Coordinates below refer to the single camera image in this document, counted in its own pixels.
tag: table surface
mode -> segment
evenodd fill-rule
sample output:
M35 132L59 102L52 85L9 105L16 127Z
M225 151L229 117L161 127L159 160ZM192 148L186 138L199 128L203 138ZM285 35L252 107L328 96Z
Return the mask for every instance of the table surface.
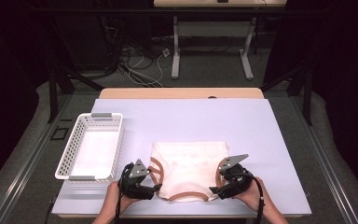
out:
M210 96L217 99L206 100ZM105 89L91 112L123 113L125 137L115 179L131 161L141 159L147 166L151 147L147 150L145 146L157 140L223 139L230 146L229 155L250 155L241 162L242 166L263 177L271 198L285 216L311 213L272 109L260 89ZM143 184L153 185L149 176ZM61 217L96 216L106 187L64 182L52 213ZM150 201L133 204L122 217L255 217L255 212L238 200L170 203L155 196Z
M284 7L286 0L154 0L155 7Z

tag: white tabletop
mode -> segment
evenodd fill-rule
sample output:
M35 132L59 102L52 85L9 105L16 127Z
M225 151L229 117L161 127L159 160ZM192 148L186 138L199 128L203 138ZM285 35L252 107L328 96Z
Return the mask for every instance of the white tabletop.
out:
M284 7L286 0L154 0L155 7Z
M269 101L265 99L96 100L92 113L123 114L124 138L116 180L124 166L150 163L153 143L226 141L229 155L249 154L241 165L263 178L272 200L285 216L311 214ZM143 185L152 186L150 177ZM64 183L53 213L95 216L106 186ZM133 204L123 217L254 217L238 200L172 203L155 196Z

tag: desk leg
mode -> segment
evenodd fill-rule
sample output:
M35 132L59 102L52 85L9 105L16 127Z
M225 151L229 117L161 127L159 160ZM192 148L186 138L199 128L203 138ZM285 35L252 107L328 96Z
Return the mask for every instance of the desk leg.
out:
M180 62L180 50L179 50L179 34L178 34L178 19L173 17L173 62L172 62L172 79L179 78L179 62Z
M253 80L254 76L252 74L251 65L249 64L248 51L251 45L253 31L255 29L255 18L252 18L252 21L250 22L250 25L248 26L247 29L248 29L247 31L248 35L246 36L246 41L245 41L245 45L243 46L243 49L240 49L240 56L242 60L243 71L245 72L246 75L246 79Z

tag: basket handle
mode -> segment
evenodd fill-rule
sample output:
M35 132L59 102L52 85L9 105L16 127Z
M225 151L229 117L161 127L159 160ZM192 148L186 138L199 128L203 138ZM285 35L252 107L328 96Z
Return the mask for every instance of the basket handle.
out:
M95 175L70 175L68 179L76 181L94 181Z

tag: white cable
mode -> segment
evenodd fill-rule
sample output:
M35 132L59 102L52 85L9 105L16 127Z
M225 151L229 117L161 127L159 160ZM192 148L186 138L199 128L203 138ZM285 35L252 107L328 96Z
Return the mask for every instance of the white cable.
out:
M137 74L138 76L146 77L146 78L148 78L148 79L153 80L153 82L146 82L146 83L137 82L137 81L135 81L135 80L133 80L133 79L131 78L131 72L132 72L132 70L133 70L136 66L138 66L138 65L144 60L144 58L145 58L145 56L144 56L143 53L142 53L142 60L141 60L140 62L138 62L136 65L134 65L134 66L129 70L129 73L128 73L128 74L129 74L129 79L130 79L130 81L131 81L132 83L134 83L134 84L137 84L137 85L152 85L152 84L157 83L157 84L159 84L160 87L163 87L162 84L159 83L159 81L162 80L163 73L162 73L162 70L161 70L161 68L160 68L160 66L159 66L159 63L158 63L158 61L159 61L159 59L161 58L162 55L163 55L163 54L160 54L160 55L158 56L158 60L157 60L158 69L159 69L159 72L161 73L161 75L160 75L160 77L159 77L158 80L155 80L155 79L153 79L152 77L148 77L148 76L146 76L146 75L144 75L144 74L142 74L142 73L139 73L139 72L136 72L136 74Z

